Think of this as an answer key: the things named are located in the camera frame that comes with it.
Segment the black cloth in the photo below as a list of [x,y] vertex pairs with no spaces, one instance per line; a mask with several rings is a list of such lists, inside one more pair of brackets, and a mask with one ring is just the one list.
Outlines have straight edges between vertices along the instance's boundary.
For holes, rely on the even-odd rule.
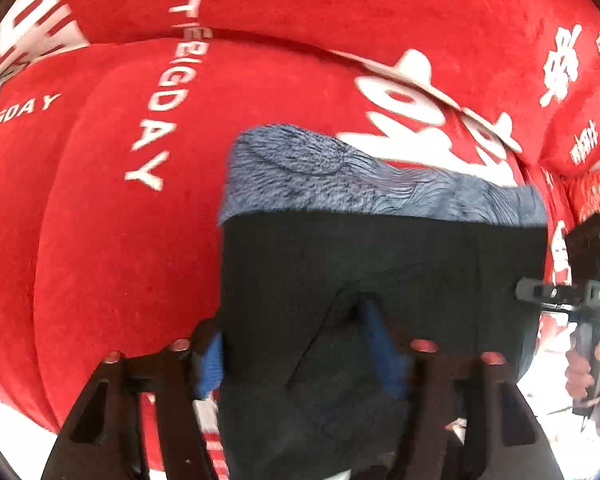
[[321,212],[228,220],[219,427],[232,480],[317,480],[397,448],[408,400],[382,391],[361,293],[408,338],[501,352],[521,376],[538,311],[514,288],[542,278],[545,251],[545,228]]

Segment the gray fuzzy fabric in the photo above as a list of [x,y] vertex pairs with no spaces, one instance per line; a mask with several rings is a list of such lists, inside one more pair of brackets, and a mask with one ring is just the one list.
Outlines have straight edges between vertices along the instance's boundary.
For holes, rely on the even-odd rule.
[[280,210],[546,224],[542,198],[530,186],[499,187],[461,173],[394,168],[334,137],[291,124],[261,126],[238,137],[219,223]]

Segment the black garment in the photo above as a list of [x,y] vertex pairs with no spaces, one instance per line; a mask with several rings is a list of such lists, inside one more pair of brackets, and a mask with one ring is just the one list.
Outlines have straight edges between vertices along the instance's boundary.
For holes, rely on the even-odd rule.
[[501,352],[521,375],[538,311],[545,228],[320,212],[224,225],[225,376],[219,424],[233,480],[317,480],[381,464],[408,411],[382,391],[356,313],[373,293],[390,325],[441,351]]

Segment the black handle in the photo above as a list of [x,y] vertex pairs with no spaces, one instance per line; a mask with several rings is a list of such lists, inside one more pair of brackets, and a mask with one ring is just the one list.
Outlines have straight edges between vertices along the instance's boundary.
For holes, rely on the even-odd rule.
[[587,388],[587,396],[574,402],[573,413],[575,415],[590,416],[593,407],[581,406],[581,404],[586,404],[600,395],[600,361],[596,359],[596,346],[600,343],[600,324],[580,322],[573,332],[573,337],[575,338],[576,352],[589,360],[590,374],[594,381]]

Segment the white floor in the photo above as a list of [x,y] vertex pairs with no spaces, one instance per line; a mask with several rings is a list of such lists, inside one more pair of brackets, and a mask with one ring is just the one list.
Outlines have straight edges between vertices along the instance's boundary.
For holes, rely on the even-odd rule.
[[[519,384],[567,480],[587,478],[600,464],[600,439],[592,423],[581,432],[582,418],[571,412],[546,416],[571,403],[564,389],[564,352],[570,345],[570,332],[559,335],[548,351],[535,357]],[[0,402],[0,450],[22,480],[40,480],[55,439],[55,435]],[[152,471],[152,480],[165,478],[164,473]]]

